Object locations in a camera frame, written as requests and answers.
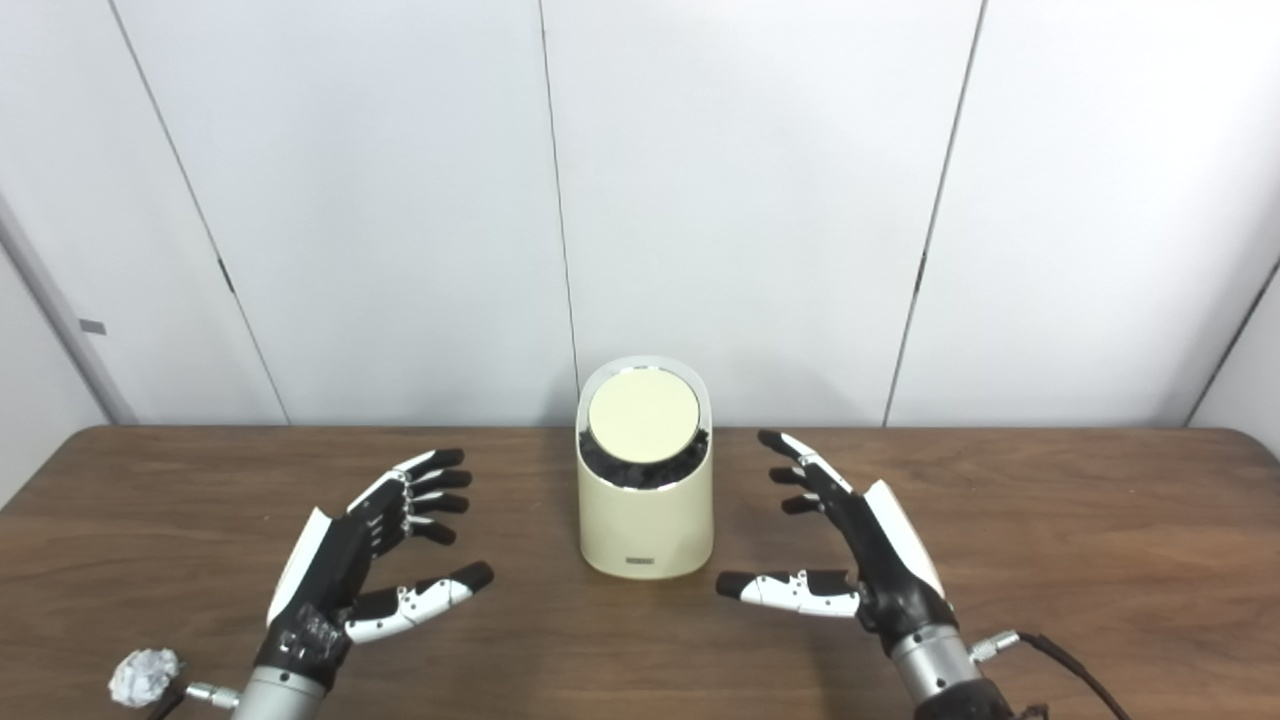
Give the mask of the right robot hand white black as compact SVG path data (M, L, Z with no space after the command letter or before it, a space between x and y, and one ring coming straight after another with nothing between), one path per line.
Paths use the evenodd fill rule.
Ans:
M756 437L791 462L771 469L771 479L803 488L781 503L783 511L827 518L850 548L856 573L723 571L716 579L719 596L818 618L852 618L879 638L886 653L928 626L957 628L931 556L883 480L860 492L794 436L763 429Z

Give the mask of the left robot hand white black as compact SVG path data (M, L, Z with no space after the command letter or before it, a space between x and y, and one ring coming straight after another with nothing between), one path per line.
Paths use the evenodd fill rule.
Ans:
M256 667L330 691L349 650L398 635L447 612L495 577L484 561L445 577L366 591L375 560L411 538L449 546L434 512L462 514L472 482L461 448L435 448L384 471L342 515L314 509L291 551L266 615Z

